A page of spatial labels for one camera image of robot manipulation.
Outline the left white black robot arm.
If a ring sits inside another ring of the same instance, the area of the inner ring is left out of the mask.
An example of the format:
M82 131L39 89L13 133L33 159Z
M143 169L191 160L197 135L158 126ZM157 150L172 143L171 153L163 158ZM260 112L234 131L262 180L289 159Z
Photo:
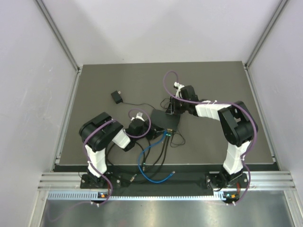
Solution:
M128 128L113 120L106 112L102 112L89 120L79 130L88 157L88 176L96 187L103 187L107 183L106 148L112 142L127 152L131 150L138 139L151 135L151 119L143 119L138 112L131 118Z

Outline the black network switch box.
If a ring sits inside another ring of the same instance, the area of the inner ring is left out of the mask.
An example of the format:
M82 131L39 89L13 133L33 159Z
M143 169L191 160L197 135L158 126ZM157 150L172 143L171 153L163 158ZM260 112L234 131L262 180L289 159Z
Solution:
M167 114L161 110L152 110L151 124L161 129L171 129L173 131L178 130L178 124L180 122L180 115Z

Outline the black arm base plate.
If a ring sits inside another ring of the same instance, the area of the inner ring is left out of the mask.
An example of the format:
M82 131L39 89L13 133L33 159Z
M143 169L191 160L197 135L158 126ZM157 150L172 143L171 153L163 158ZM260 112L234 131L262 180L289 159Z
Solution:
M135 185L194 185L203 190L219 190L224 188L244 189L248 186L248 177L242 174L231 181L219 173L157 173L152 174L155 179L146 179L142 175L128 175L123 173L106 173L105 176L111 181L115 190L125 189Z

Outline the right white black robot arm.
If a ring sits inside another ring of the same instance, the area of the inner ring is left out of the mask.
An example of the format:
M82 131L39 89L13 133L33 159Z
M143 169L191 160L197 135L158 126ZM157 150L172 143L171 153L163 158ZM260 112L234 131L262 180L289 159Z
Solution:
M224 186L234 186L242 175L246 153L258 132L245 104L242 101L221 104L209 100L198 102L171 97L167 113L181 115L184 112L220 122L228 148L219 176Z

